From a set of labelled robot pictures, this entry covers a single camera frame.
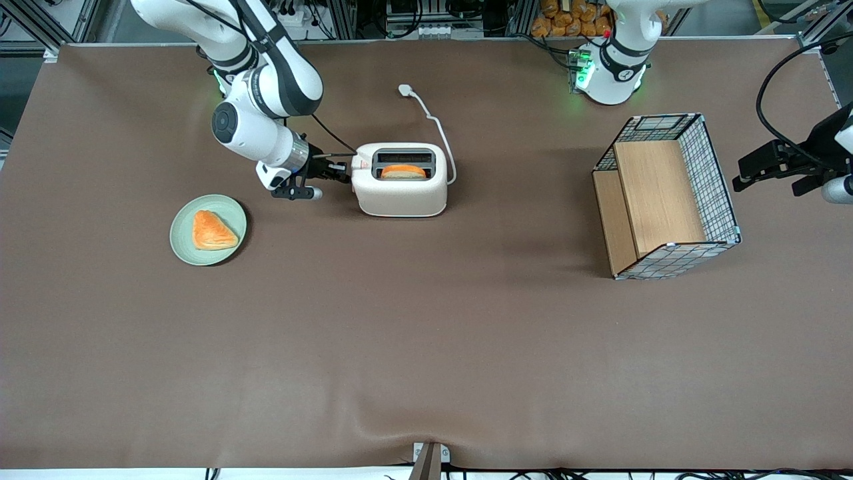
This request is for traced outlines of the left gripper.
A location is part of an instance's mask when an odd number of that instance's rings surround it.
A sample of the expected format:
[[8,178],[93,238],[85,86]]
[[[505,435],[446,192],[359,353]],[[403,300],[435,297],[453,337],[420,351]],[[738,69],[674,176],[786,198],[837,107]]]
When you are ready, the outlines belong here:
[[[813,128],[805,142],[808,152],[841,175],[851,174],[852,101]],[[771,140],[738,161],[733,192],[740,193],[756,180],[783,179],[811,171],[811,160],[781,140]]]

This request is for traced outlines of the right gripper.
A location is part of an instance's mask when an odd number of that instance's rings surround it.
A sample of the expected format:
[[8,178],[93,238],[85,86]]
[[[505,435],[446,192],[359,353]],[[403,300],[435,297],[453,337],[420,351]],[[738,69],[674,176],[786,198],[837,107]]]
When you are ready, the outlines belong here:
[[[292,143],[285,149],[279,149],[268,157],[257,161],[256,174],[268,191],[285,185],[289,179],[307,179],[310,167],[315,161],[325,161],[330,168],[347,169],[353,154],[324,154],[323,150],[310,143]],[[351,183],[347,171],[324,169],[315,173],[316,179]]]

